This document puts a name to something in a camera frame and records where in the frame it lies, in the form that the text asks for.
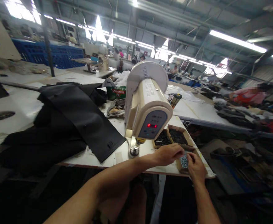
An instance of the hand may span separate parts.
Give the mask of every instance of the hand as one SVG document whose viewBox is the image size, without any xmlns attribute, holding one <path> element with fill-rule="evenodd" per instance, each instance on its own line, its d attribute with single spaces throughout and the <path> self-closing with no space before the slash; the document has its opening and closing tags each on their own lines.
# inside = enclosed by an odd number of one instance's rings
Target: hand
<svg viewBox="0 0 273 224">
<path fill-rule="evenodd" d="M 188 160 L 188 172 L 193 183 L 205 185 L 207 171 L 201 158 L 192 152 L 189 152 L 186 156 Z"/>
<path fill-rule="evenodd" d="M 157 149 L 152 155 L 155 166 L 167 166 L 184 155 L 184 149 L 174 143 Z"/>
</svg>

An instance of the pink shirt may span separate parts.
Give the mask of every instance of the pink shirt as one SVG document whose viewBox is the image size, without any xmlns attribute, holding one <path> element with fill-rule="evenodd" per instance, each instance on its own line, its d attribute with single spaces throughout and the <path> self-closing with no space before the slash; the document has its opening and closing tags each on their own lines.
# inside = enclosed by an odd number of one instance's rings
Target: pink shirt
<svg viewBox="0 0 273 224">
<path fill-rule="evenodd" d="M 251 89 L 252 88 L 243 88 L 243 89 L 234 91 L 234 93 L 237 94 L 237 95 L 240 95 L 240 94 L 248 92 L 248 93 L 244 94 L 243 97 L 245 97 L 245 98 L 251 98 L 251 97 L 254 96 L 254 94 L 251 94 Z M 255 97 L 253 97 L 251 99 L 250 102 L 253 102 L 253 103 L 256 103 L 256 104 L 260 104 L 265 99 L 265 97 L 266 97 L 266 93 L 265 92 L 259 92 Z"/>
</svg>

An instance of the black fabric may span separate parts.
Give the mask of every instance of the black fabric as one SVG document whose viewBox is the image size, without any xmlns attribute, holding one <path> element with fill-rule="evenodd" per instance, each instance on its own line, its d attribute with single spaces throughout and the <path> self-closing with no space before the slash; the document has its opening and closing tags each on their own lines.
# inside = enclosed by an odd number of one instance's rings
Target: black fabric
<svg viewBox="0 0 273 224">
<path fill-rule="evenodd" d="M 106 102 L 100 84 L 57 83 L 40 89 L 44 106 L 34 127 L 8 135 L 0 163 L 24 177 L 37 175 L 83 151 L 88 145 L 103 162 L 125 138 L 114 128 L 98 106 Z"/>
</svg>

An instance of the worker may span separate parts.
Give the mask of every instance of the worker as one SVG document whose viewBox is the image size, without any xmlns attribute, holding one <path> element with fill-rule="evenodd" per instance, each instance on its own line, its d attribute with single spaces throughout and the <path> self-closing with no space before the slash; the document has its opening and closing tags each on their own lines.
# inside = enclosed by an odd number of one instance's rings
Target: worker
<svg viewBox="0 0 273 224">
<path fill-rule="evenodd" d="M 257 87 L 243 88 L 231 92 L 229 97 L 236 103 L 245 105 L 261 104 L 266 97 L 266 92 L 269 89 L 267 83 L 258 84 Z"/>
<path fill-rule="evenodd" d="M 151 167 L 170 165 L 183 155 L 184 149 L 175 143 L 162 146 L 153 154 L 107 168 L 89 179 L 45 224 L 115 223 L 129 193 L 121 223 L 145 224 L 147 195 L 145 188 L 137 181 L 139 178 L 135 177 Z M 206 168 L 202 160 L 193 153 L 188 153 L 187 159 L 196 195 L 198 223 L 220 224 L 205 187 Z"/>
<path fill-rule="evenodd" d="M 118 51 L 117 48 L 115 48 L 115 50 L 114 50 L 113 58 L 114 58 L 115 60 L 117 60 L 117 61 L 120 60 L 120 54 L 119 54 L 119 51 Z"/>
<path fill-rule="evenodd" d="M 120 54 L 120 57 L 121 57 L 121 58 L 124 57 L 124 54 L 122 53 L 122 50 L 121 50 L 121 49 L 119 50 L 119 54 Z"/>
<path fill-rule="evenodd" d="M 141 61 L 141 62 L 142 62 L 142 61 L 146 61 L 145 55 L 142 55 L 142 56 L 140 57 L 140 61 Z"/>
<path fill-rule="evenodd" d="M 72 33 L 69 33 L 69 36 L 70 36 L 69 41 L 73 44 L 77 44 L 76 39 L 73 37 Z"/>
<path fill-rule="evenodd" d="M 165 71 L 166 72 L 169 72 L 171 70 L 171 68 L 170 68 L 170 64 L 169 63 L 167 63 L 167 66 L 165 67 Z"/>
<path fill-rule="evenodd" d="M 178 74 L 177 65 L 174 66 L 174 69 L 171 69 L 172 74 Z"/>
</svg>

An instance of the cutting table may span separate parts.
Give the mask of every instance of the cutting table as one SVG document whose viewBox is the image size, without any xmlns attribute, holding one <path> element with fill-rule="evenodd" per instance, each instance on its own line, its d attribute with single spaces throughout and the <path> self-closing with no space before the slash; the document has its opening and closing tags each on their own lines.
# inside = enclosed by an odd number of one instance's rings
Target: cutting table
<svg viewBox="0 0 273 224">
<path fill-rule="evenodd" d="M 65 71 L 60 69 L 55 69 L 56 77 L 51 77 L 49 74 L 27 74 L 20 75 L 17 73 L 9 71 L 0 71 L 0 74 L 7 74 L 8 77 L 0 77 L 0 80 L 5 80 L 8 82 L 16 82 L 20 84 L 25 84 L 28 86 L 41 87 L 46 84 L 55 84 L 56 82 L 78 82 L 81 84 L 91 84 L 91 83 L 102 83 L 104 79 L 86 76 L 79 73 L 74 73 L 71 71 Z M 0 120 L 0 144 L 4 138 L 13 132 L 25 130 L 28 127 L 31 127 L 33 120 L 39 110 L 42 107 L 42 103 L 37 100 L 39 95 L 36 91 L 20 89 L 11 86 L 5 86 L 5 89 L 8 91 L 10 96 L 0 99 L 0 111 L 15 111 L 16 114 L 10 118 Z M 110 105 L 110 102 L 107 102 L 100 107 L 100 110 L 106 114 L 107 109 Z M 124 136 L 125 126 L 123 119 L 109 119 L 113 126 Z M 184 128 L 179 117 L 173 116 L 168 124 Z M 207 171 L 207 178 L 214 178 L 215 174 L 212 172 L 208 166 L 206 160 L 203 158 L 199 149 L 194 144 L 198 154 L 200 155 Z M 140 150 L 140 156 L 153 153 L 155 149 L 153 148 L 152 141 L 146 141 L 142 145 Z M 106 168 L 113 166 L 122 161 L 128 160 L 128 143 L 124 142 L 116 151 L 111 154 L 103 163 L 99 163 L 98 159 L 92 154 L 92 151 L 88 148 L 59 163 L 63 166 L 78 166 L 78 167 L 87 167 L 87 168 Z M 158 166 L 150 168 L 146 171 L 147 173 L 153 174 L 166 174 L 166 175 L 177 175 L 177 176 L 188 176 L 187 174 L 179 173 L 176 162 L 168 166 Z"/>
</svg>

